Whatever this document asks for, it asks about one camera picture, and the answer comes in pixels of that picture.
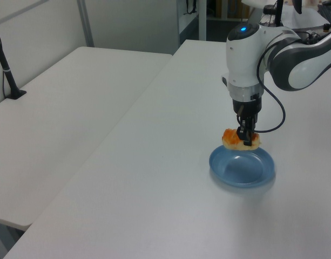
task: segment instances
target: white desk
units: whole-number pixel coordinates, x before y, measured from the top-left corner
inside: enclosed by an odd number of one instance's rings
[[[0,103],[0,223],[26,230],[170,57],[81,47]]]
[[[225,59],[186,41],[5,259],[331,258],[331,69],[300,92],[266,77],[287,111],[261,135],[276,178],[243,190],[208,165],[237,126]],[[265,93],[257,128],[280,119]]]

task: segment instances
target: food item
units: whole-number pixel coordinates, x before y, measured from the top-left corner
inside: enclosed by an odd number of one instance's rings
[[[243,140],[240,140],[237,136],[236,129],[227,128],[224,131],[224,135],[221,138],[223,145],[227,149],[234,149],[234,150],[254,150],[257,149],[260,145],[260,136],[257,133],[253,133],[252,137],[252,145],[245,146]]]

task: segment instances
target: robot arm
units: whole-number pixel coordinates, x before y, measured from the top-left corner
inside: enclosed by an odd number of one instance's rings
[[[286,27],[241,24],[229,33],[226,53],[229,75],[223,81],[239,118],[237,134],[251,146],[253,132],[262,132],[255,130],[255,124],[265,72],[269,71],[283,90],[306,88],[331,67],[331,34],[317,44],[306,45]]]

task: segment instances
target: blue bowl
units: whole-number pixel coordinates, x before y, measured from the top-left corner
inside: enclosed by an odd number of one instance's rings
[[[220,146],[210,155],[210,168],[218,179],[235,187],[257,187],[274,178],[273,159],[262,148],[237,151]]]

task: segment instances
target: black cable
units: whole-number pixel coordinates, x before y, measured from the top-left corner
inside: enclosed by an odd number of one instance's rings
[[[278,1],[275,1],[274,5],[272,6],[272,9],[271,9],[272,11],[273,11],[275,5],[277,4],[277,2],[278,2]],[[271,15],[269,16],[268,27],[269,27],[269,25],[270,25],[270,23],[271,23],[271,18],[272,18],[272,13],[271,13]]]
[[[280,102],[280,100],[263,84],[263,82],[261,81],[260,79],[260,75],[259,75],[259,72],[260,72],[260,65],[261,65],[261,62],[264,58],[264,56],[266,55],[266,53],[271,49],[273,48],[274,46],[276,46],[279,42],[276,42],[276,43],[273,43],[271,46],[269,46],[264,52],[263,54],[261,55],[260,59],[259,59],[259,62],[258,62],[258,65],[256,67],[256,77],[259,81],[259,84],[262,86],[262,88],[269,93],[270,96],[273,97],[273,99],[279,104],[280,108],[282,109],[282,112],[283,112],[283,118],[282,118],[282,121],[281,123],[278,124],[278,126],[274,127],[274,128],[271,128],[271,129],[268,129],[268,130],[265,130],[265,131],[256,131],[256,130],[253,130],[252,132],[255,132],[255,133],[268,133],[268,132],[272,132],[272,131],[275,131],[277,130],[278,128],[280,128],[280,126],[283,125],[284,121],[285,121],[285,109],[284,109],[284,106],[283,104]],[[239,120],[239,116],[237,115],[237,121],[238,123],[240,124],[240,126],[242,126],[241,124],[241,121]]]
[[[2,93],[4,99],[6,99],[5,92],[4,92],[4,71],[2,71]]]
[[[0,37],[0,45],[1,45],[1,49],[2,49],[2,40],[1,40],[1,37]],[[3,70],[2,70],[2,93],[3,93],[4,99],[6,99],[5,92],[4,92],[4,71]]]
[[[312,37],[313,36],[313,33],[310,34],[308,31],[295,31],[296,33],[305,33],[305,34],[308,34],[309,37]]]
[[[320,34],[317,34],[316,32],[313,32],[312,33],[313,38],[309,39],[307,44],[312,45],[312,44],[318,43],[319,41],[326,38],[330,34],[331,34],[331,31],[327,34],[324,34],[324,35],[320,35]]]

